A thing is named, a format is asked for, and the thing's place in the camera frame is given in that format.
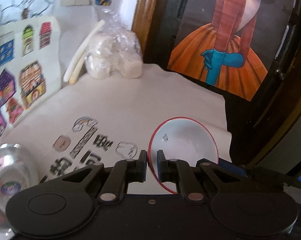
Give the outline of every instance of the white stick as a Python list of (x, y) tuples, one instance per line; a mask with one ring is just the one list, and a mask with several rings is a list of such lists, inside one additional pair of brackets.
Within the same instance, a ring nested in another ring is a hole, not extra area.
[(70, 79), (70, 76), (72, 75), (74, 68), (77, 64), (77, 62), (79, 61), (80, 57), (83, 55), (86, 47), (88, 46), (89, 40), (92, 38), (92, 36), (98, 31), (100, 30), (103, 26), (105, 25), (105, 21), (101, 20), (97, 23), (96, 27), (91, 31), (91, 33), (89, 33), (89, 35), (87, 36), (87, 38), (83, 41), (83, 43), (79, 46), (79, 48), (77, 49), (76, 53), (74, 54), (70, 64), (68, 65), (68, 68), (66, 70), (66, 73), (63, 77), (63, 81), (64, 82), (68, 82)]
[(78, 79), (79, 73), (83, 67), (84, 61), (85, 61), (86, 52), (83, 53), (83, 55), (80, 57), (76, 67), (74, 68), (74, 72), (69, 78), (69, 85), (74, 85)]

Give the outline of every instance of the plastic bag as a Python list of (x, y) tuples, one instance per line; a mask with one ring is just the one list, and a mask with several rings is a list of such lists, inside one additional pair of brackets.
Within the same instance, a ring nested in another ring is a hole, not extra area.
[(138, 78), (142, 74), (140, 44), (135, 33), (121, 27), (118, 15), (103, 11), (107, 24), (89, 42), (85, 66), (96, 79), (110, 77), (118, 70), (124, 78)]

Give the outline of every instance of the red bowl rim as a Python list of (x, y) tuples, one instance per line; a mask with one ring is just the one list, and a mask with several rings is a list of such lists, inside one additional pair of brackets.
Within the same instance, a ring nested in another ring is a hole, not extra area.
[(216, 152), (217, 152), (217, 164), (218, 164), (218, 158), (219, 158), (219, 155), (218, 155), (218, 148), (217, 148), (217, 144), (214, 140), (214, 137), (212, 136), (212, 134), (209, 132), (209, 130), (203, 125), (201, 124), (200, 122), (192, 119), (192, 118), (189, 118), (189, 117), (183, 117), (183, 116), (179, 116), (179, 117), (174, 117), (174, 118), (170, 118), (164, 122), (162, 122), (157, 128), (156, 130), (153, 132), (153, 135), (152, 137), (150, 138), (150, 141), (149, 141), (149, 144), (148, 144), (148, 152), (147, 152), (147, 159), (148, 159), (148, 163), (149, 163), (149, 167), (150, 167), (150, 170), (154, 176), (154, 178), (156, 179), (156, 181), (165, 189), (167, 190), (168, 192), (172, 193), (172, 194), (177, 194), (177, 192), (169, 189), (168, 187), (166, 187), (162, 182), (159, 182), (158, 181), (158, 177), (155, 173), (155, 170), (154, 170), (154, 166), (153, 166), (153, 162), (152, 162), (152, 158), (151, 158), (151, 147), (152, 147), (152, 143), (153, 143), (153, 139), (155, 137), (155, 134), (158, 132), (158, 130), (164, 125), (166, 124), (167, 122), (171, 121), (171, 120), (175, 120), (175, 119), (188, 119), (188, 120), (191, 120), (193, 122), (196, 122), (198, 123), (200, 126), (204, 127), (206, 129), (206, 131), (209, 133), (209, 135), (212, 137), (214, 143), (215, 143), (215, 147), (216, 147)]

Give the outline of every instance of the blue glove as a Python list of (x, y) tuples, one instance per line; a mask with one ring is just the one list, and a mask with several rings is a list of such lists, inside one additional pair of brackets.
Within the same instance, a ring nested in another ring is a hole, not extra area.
[(216, 49), (206, 50), (201, 56), (204, 57), (205, 68), (208, 70), (205, 82), (213, 86), (217, 81), (222, 65), (241, 67), (244, 61), (243, 56), (239, 53), (226, 54), (226, 52), (219, 52)]

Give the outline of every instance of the white bowl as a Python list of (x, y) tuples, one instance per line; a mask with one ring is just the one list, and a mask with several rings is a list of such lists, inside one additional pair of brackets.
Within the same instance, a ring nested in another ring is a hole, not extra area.
[[(157, 151), (163, 150), (167, 160), (179, 159), (195, 167), (200, 159), (218, 163), (218, 150), (213, 136), (200, 122), (187, 118), (175, 117), (163, 122), (153, 133), (148, 145), (150, 169), (158, 181)], [(171, 193), (172, 187), (160, 185)]]

